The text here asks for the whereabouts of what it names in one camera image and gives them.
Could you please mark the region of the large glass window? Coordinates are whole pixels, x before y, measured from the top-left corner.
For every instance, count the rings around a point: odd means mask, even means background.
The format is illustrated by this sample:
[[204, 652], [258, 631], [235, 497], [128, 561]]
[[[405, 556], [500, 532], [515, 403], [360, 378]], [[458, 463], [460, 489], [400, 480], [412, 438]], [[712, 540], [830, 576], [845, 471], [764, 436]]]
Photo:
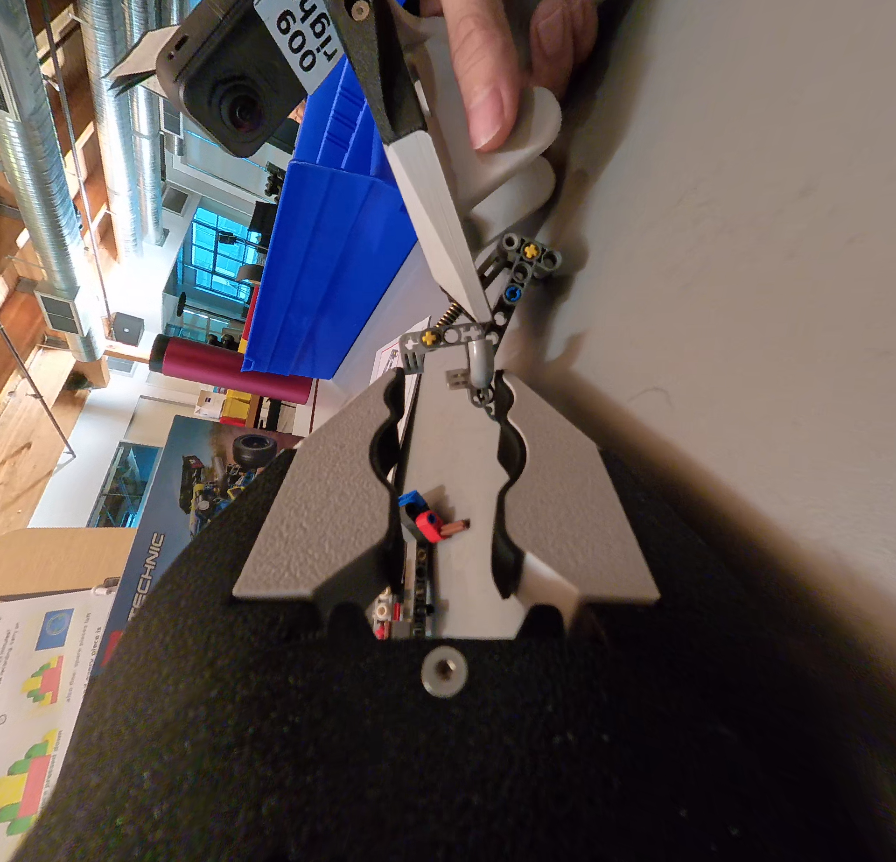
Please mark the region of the large glass window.
[[195, 301], [208, 298], [206, 306], [248, 306], [252, 287], [238, 280], [238, 272], [263, 265], [260, 242], [260, 234], [242, 222], [199, 205], [173, 267], [173, 293], [185, 292]]

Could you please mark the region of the maroon cylindrical post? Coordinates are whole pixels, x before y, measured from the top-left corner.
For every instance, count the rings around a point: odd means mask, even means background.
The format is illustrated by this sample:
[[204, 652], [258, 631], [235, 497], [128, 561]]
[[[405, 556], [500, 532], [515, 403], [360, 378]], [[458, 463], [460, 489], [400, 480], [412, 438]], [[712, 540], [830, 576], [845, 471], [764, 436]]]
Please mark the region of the maroon cylindrical post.
[[243, 365], [238, 352], [163, 334], [153, 341], [149, 358], [150, 370], [168, 377], [297, 405], [308, 402], [311, 378], [244, 370]]

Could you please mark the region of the blue plastic storage bin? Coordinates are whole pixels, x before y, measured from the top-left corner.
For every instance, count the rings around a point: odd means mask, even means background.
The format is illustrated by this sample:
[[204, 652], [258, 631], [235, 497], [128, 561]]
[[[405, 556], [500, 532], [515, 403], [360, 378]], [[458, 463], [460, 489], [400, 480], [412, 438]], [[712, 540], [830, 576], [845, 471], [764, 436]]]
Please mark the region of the blue plastic storage bin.
[[243, 370], [330, 379], [417, 235], [346, 57], [307, 101]]

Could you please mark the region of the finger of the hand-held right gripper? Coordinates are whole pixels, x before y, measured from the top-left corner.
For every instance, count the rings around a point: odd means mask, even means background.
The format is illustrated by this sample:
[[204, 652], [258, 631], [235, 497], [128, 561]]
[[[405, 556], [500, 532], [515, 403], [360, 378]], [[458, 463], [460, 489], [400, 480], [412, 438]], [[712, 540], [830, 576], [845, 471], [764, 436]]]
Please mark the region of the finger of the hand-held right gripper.
[[435, 282], [472, 320], [489, 321], [487, 297], [429, 133], [387, 143], [385, 154]]

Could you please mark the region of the yellow plastic bin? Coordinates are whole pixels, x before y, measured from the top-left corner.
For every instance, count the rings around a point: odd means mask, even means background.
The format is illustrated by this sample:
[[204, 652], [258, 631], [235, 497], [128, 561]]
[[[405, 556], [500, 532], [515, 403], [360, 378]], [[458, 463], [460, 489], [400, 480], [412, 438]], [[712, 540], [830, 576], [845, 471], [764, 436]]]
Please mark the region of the yellow plastic bin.
[[227, 390], [221, 408], [221, 424], [254, 428], [257, 426], [263, 397], [257, 394]]

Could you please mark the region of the silver ventilation duct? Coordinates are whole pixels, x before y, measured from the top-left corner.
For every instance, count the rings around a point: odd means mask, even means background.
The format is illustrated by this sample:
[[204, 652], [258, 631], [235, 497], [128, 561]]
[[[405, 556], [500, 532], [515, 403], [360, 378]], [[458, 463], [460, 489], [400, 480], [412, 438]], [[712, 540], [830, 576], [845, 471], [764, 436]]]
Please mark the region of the silver ventilation duct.
[[43, 274], [39, 291], [73, 308], [69, 349], [97, 361], [106, 341], [25, 0], [1, 0], [1, 63], [2, 162]]
[[162, 245], [160, 105], [141, 87], [118, 93], [107, 74], [149, 29], [155, 0], [76, 0], [119, 261]]

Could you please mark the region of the grey toy brick assembly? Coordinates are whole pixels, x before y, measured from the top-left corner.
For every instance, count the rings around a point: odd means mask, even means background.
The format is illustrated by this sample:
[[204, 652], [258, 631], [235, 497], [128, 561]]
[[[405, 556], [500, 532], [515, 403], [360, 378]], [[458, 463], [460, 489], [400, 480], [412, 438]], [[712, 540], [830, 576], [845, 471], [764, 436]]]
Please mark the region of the grey toy brick assembly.
[[507, 279], [487, 318], [475, 321], [459, 302], [451, 301], [435, 325], [403, 333], [398, 340], [400, 365], [405, 375], [421, 375], [427, 354], [463, 347], [467, 376], [463, 387], [471, 404], [497, 418], [495, 357], [522, 297], [535, 282], [554, 275], [563, 264], [561, 253], [543, 243], [507, 232], [477, 268], [482, 289], [502, 274]]

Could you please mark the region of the black toy brick beam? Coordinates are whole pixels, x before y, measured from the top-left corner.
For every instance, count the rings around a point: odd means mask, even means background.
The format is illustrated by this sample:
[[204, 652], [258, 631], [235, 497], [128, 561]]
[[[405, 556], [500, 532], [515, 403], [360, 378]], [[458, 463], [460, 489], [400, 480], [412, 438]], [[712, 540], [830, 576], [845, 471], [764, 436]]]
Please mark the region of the black toy brick beam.
[[423, 639], [432, 634], [434, 621], [433, 549], [434, 545], [429, 541], [418, 541], [411, 566], [409, 620], [410, 636], [415, 639]]

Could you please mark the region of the person's right hand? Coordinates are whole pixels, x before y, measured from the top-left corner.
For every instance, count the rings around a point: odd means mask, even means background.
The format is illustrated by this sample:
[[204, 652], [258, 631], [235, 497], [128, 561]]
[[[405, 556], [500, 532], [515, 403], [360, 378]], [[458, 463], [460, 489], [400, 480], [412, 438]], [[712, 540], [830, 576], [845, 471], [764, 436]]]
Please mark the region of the person's right hand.
[[476, 151], [500, 148], [514, 128], [525, 85], [563, 99], [574, 72], [594, 50], [594, 0], [541, 0], [532, 14], [531, 68], [520, 65], [504, 0], [420, 0], [420, 15], [442, 16], [469, 140]]

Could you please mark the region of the toy buggy set box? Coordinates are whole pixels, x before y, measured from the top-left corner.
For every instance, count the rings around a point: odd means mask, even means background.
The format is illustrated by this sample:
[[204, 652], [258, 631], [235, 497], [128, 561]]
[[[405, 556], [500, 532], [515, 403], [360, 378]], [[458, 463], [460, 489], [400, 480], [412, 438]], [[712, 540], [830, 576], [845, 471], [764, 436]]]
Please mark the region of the toy buggy set box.
[[98, 646], [97, 672], [177, 556], [298, 442], [293, 434], [174, 417]]

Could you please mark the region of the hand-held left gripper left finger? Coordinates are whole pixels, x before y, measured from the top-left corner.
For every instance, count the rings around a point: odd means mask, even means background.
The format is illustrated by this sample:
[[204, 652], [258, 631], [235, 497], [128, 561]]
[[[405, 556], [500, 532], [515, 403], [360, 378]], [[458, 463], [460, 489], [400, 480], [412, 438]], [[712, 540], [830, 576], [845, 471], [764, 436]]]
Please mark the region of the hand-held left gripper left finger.
[[234, 597], [307, 600], [328, 614], [400, 590], [405, 543], [388, 475], [404, 408], [404, 372], [389, 370], [298, 444]]

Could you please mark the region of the brown cardboard box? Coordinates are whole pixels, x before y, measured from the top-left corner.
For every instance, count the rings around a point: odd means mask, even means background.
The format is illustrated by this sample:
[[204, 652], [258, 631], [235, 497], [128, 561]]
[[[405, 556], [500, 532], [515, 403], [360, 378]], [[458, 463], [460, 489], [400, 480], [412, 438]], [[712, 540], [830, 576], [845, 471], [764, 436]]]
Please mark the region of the brown cardboard box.
[[124, 571], [133, 528], [26, 528], [1, 537], [1, 599], [91, 589]]

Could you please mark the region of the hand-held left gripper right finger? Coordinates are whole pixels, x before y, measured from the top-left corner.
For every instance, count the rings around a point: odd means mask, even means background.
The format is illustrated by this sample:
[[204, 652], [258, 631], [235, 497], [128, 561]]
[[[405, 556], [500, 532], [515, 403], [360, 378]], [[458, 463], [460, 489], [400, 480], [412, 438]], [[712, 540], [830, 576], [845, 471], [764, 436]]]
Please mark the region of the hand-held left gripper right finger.
[[496, 375], [492, 575], [531, 607], [652, 604], [659, 591], [599, 448], [519, 376]]

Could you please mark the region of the white toy brick piece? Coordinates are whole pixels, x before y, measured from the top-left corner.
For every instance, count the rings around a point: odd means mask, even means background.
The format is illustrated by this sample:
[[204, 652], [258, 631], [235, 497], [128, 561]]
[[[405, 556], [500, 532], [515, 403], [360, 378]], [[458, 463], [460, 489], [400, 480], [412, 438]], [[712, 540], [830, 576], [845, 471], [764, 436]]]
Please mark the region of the white toy brick piece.
[[381, 592], [373, 604], [371, 622], [375, 637], [379, 641], [406, 637], [409, 620], [406, 616], [404, 590], [393, 591], [386, 588]]

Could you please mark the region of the building instruction booklet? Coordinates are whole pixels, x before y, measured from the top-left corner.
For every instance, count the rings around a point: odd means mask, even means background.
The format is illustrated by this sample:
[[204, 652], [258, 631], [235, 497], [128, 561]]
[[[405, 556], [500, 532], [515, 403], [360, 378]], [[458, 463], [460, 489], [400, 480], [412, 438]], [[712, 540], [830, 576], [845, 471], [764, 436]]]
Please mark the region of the building instruction booklet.
[[395, 368], [402, 369], [401, 336], [377, 350], [369, 384], [374, 384], [384, 373]]

